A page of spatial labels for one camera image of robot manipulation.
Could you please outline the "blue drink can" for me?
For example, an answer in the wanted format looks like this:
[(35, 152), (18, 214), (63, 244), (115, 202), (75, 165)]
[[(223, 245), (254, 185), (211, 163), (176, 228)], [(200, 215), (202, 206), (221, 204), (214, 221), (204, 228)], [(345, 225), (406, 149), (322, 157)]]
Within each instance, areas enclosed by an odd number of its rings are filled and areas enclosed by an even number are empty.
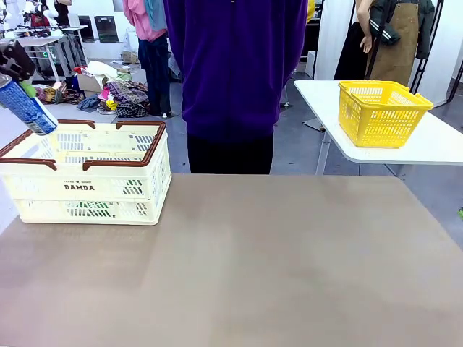
[(37, 135), (48, 135), (58, 127), (56, 118), (40, 101), (31, 98), (18, 82), (5, 74), (0, 74), (0, 104)]

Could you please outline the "cream basket with brown rim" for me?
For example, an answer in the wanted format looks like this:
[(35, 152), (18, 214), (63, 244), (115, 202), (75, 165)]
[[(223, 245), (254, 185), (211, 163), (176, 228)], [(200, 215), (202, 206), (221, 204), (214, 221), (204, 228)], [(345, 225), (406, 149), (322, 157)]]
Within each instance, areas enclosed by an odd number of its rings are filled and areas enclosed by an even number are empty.
[[(172, 178), (167, 139), (163, 121), (65, 119), (0, 149), (0, 179), (24, 223), (154, 226)], [(144, 195), (122, 194), (126, 180), (140, 180)], [(109, 202), (114, 217), (72, 217), (66, 203), (77, 201)]]

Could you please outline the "yellow plastic basket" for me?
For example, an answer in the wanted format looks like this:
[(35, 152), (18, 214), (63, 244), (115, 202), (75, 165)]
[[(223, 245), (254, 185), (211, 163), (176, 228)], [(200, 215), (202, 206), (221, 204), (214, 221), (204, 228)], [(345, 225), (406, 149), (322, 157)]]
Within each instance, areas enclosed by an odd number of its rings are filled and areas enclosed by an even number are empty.
[(357, 147), (402, 147), (433, 103), (398, 82), (339, 82), (339, 125)]

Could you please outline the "grey background desk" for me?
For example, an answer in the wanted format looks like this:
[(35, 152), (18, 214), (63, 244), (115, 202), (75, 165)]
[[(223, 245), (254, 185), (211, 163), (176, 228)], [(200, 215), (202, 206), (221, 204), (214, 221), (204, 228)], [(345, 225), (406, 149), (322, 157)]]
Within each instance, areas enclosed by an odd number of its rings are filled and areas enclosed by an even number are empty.
[(35, 65), (33, 81), (61, 82), (71, 77), (74, 68), (88, 64), (83, 46), (82, 31), (78, 27), (18, 28), (13, 31)]

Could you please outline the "cardboard box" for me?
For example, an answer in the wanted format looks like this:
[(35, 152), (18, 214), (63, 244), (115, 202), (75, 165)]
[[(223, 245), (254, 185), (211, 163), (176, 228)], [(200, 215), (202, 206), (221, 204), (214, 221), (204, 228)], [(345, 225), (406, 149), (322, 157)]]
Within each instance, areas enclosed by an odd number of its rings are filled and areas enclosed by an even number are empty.
[(78, 74), (79, 88), (84, 92), (100, 93), (108, 82), (108, 77), (101, 74)]

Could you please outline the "white side table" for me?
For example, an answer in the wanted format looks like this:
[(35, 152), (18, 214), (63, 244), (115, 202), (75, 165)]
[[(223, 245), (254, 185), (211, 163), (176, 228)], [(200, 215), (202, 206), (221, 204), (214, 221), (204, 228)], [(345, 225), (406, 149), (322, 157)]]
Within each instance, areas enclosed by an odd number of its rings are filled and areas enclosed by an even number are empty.
[(398, 165), (395, 176), (400, 179), (405, 179), (410, 168), (416, 165), (463, 166), (463, 134), (429, 112), (403, 147), (361, 148), (354, 145), (339, 125), (337, 81), (297, 80), (294, 85), (326, 131), (320, 145), (317, 176), (324, 174), (332, 143), (353, 163)]

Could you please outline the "pile of colourful clothes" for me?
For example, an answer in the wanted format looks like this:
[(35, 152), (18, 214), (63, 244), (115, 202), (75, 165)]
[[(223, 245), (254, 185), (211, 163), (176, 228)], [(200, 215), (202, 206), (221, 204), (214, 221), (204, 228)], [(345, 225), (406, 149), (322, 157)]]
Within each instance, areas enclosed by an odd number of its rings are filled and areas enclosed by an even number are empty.
[[(99, 61), (74, 68), (75, 73), (61, 82), (36, 85), (39, 100), (44, 104), (72, 104), (78, 110), (117, 118), (142, 118), (148, 115), (150, 103), (147, 85), (133, 80), (130, 70), (115, 68)], [(101, 74), (108, 82), (100, 93), (79, 88), (78, 74)]]

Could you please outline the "person in pink top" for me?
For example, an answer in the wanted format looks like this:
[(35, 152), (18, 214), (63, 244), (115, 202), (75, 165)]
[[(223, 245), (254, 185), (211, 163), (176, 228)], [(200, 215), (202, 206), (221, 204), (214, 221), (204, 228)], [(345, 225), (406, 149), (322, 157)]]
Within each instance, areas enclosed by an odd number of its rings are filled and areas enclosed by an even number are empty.
[(122, 0), (122, 3), (124, 15), (138, 37), (138, 60), (146, 75), (150, 114), (166, 118), (172, 115), (167, 31), (153, 29), (147, 1)]

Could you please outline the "figure in brown apron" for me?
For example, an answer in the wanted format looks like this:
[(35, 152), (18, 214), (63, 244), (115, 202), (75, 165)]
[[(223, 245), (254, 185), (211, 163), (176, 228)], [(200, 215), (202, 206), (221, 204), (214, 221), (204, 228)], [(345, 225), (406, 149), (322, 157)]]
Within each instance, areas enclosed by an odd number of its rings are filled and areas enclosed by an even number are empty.
[(335, 80), (385, 80), (407, 86), (415, 59), (430, 54), (432, 0), (354, 0)]

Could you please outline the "person in purple sweater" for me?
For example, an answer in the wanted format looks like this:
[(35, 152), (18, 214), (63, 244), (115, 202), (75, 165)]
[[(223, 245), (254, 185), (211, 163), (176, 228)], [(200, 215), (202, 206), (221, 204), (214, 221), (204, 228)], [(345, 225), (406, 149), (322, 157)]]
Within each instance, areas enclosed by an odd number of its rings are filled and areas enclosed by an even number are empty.
[(270, 173), (308, 0), (164, 0), (194, 174)]

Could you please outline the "black wall panel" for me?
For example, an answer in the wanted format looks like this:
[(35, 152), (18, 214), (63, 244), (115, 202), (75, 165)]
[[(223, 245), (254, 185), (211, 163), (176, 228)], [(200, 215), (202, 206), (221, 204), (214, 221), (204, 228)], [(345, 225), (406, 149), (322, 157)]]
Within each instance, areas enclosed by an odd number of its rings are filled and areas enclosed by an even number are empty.
[(118, 43), (119, 36), (113, 16), (95, 16), (95, 26), (101, 43)]
[(79, 16), (79, 23), (82, 26), (80, 34), (84, 43), (94, 43), (95, 37), (92, 29), (92, 22), (89, 16)]

